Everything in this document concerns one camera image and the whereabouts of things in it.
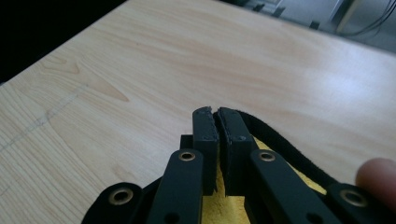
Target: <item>yellow sponge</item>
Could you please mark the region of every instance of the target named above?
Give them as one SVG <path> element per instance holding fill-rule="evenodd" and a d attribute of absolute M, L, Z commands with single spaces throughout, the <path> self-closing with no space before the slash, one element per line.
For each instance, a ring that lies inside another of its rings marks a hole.
<path fill-rule="evenodd" d="M 260 149 L 271 150 L 263 142 L 255 138 L 255 141 Z M 305 184 L 322 194 L 326 194 L 326 190 L 309 179 L 303 173 L 293 168 L 297 175 L 305 182 Z M 245 212 L 244 197 L 225 197 L 224 182 L 221 175 L 218 162 L 218 174 L 217 174 L 217 186 L 218 192 L 215 192 L 212 196 L 204 196 L 203 198 L 203 211 L 202 211 L 202 223 L 203 224 L 233 224 L 233 223 L 249 223 L 248 215 Z"/>

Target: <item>black strap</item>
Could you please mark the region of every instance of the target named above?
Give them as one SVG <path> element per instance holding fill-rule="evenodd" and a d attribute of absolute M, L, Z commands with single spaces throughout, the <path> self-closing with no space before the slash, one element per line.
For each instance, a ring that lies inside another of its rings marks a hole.
<path fill-rule="evenodd" d="M 304 156 L 296 147 L 286 140 L 277 131 L 260 119 L 245 112 L 238 111 L 244 120 L 249 132 L 260 141 L 264 142 L 273 151 L 279 153 L 290 165 L 307 177 L 317 182 L 323 188 L 338 183 L 330 175 L 318 168 L 311 160 Z"/>

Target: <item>light wood grain surface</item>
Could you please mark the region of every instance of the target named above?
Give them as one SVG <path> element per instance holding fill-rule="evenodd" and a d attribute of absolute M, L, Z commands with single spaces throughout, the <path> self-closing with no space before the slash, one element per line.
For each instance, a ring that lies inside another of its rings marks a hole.
<path fill-rule="evenodd" d="M 263 119 L 340 181 L 396 159 L 396 57 L 214 1 L 132 0 L 0 88 L 0 223 L 79 223 L 163 174 L 191 112 Z"/>

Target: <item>brass grommet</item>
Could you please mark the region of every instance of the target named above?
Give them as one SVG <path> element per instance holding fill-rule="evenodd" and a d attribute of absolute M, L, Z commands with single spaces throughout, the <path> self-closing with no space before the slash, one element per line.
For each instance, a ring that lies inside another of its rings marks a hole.
<path fill-rule="evenodd" d="M 343 189 L 340 191 L 340 196 L 344 199 L 347 203 L 355 205 L 357 207 L 365 207 L 367 206 L 368 202 L 366 198 L 352 189 Z"/>
<path fill-rule="evenodd" d="M 113 190 L 108 196 L 108 201 L 113 205 L 123 205 L 131 201 L 134 197 L 134 192 L 128 188 L 119 188 Z"/>
<path fill-rule="evenodd" d="M 275 155 L 270 153 L 270 152 L 261 152 L 259 154 L 259 158 L 262 161 L 274 161 L 275 160 Z"/>
<path fill-rule="evenodd" d="M 182 161 L 192 161 L 195 159 L 195 154 L 192 152 L 182 152 L 178 155 L 178 158 Z"/>

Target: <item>fingertip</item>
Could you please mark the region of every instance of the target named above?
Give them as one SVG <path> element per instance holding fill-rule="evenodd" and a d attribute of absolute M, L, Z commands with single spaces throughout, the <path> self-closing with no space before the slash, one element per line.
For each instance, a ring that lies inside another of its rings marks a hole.
<path fill-rule="evenodd" d="M 396 213 L 396 162 L 375 158 L 365 162 L 356 174 L 356 185 L 367 190 Z"/>

